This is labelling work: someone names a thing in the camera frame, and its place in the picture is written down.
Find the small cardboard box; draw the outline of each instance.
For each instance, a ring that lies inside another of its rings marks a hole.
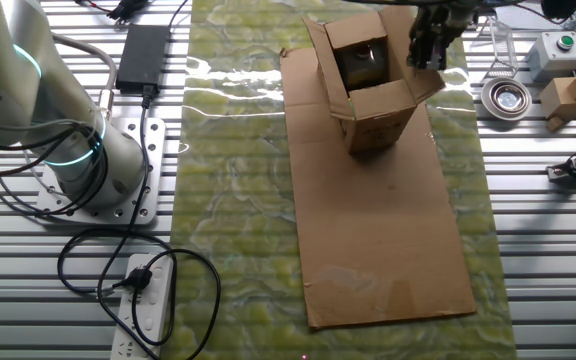
[[[558,117],[563,121],[576,118],[576,78],[555,78],[539,95],[546,119]]]
[[[330,114],[338,119],[348,152],[381,148],[401,136],[415,109],[444,87],[437,71],[407,66],[412,13],[389,6],[327,24],[303,19],[319,60]],[[384,39],[388,49],[388,82],[347,91],[335,53],[349,46]]]

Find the metal bracket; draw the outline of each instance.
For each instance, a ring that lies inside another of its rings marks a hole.
[[[576,189],[576,177],[570,175],[569,168],[569,165],[565,163],[548,166],[546,168],[546,171],[548,172],[548,180],[559,186]]]
[[[139,121],[140,119],[113,119],[113,125],[121,132],[124,132],[137,140],[139,143]],[[164,140],[166,139],[166,124],[161,119],[147,119],[146,123],[146,144],[149,146],[148,155],[152,171],[148,179],[148,187],[144,194],[139,216],[135,222],[136,225],[147,225],[151,223],[157,214],[157,197],[159,194],[159,179],[161,178],[161,168],[164,153]],[[43,181],[49,187],[59,189],[57,178],[54,172],[45,167],[42,177]],[[112,207],[108,208],[83,208],[75,211],[73,214],[54,216],[53,219],[37,218],[44,225],[70,225],[72,223],[96,224],[96,225],[127,225],[134,211],[140,188],[137,188],[126,199]],[[40,209],[56,209],[66,204],[70,200],[65,196],[56,195],[48,192],[43,187],[39,190],[37,207]]]

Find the green marbled mat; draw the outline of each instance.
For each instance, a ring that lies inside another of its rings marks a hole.
[[[326,22],[368,9],[339,0],[194,1],[171,241],[207,254],[224,291],[198,359],[516,358],[461,42],[450,49],[447,89],[428,108],[477,314],[308,329],[278,53],[312,46],[302,16]],[[177,289],[164,359],[194,350],[213,306],[214,282],[196,261],[181,261]]]

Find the object inside box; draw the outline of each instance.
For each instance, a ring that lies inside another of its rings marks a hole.
[[[390,80],[386,38],[336,49],[334,54],[346,91],[373,87]]]

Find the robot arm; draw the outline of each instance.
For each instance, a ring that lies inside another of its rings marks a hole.
[[[408,66],[445,70],[446,50],[478,17],[482,9],[515,5],[523,0],[346,0],[379,5],[419,7],[410,29]],[[544,14],[568,18],[576,11],[576,0],[542,0]]]
[[[143,175],[139,144],[104,118],[64,64],[39,3],[1,0],[0,145],[34,144],[51,139],[63,132],[64,126],[35,125],[63,123],[63,120],[95,129],[103,147],[92,146],[89,137],[77,132],[49,152],[46,164],[54,171],[61,192],[71,199],[81,199],[82,193],[92,192],[90,179],[98,178],[101,169],[105,169],[95,161],[101,151],[108,159],[108,176],[90,205],[111,206],[137,188]],[[41,156],[50,147],[32,151]]]

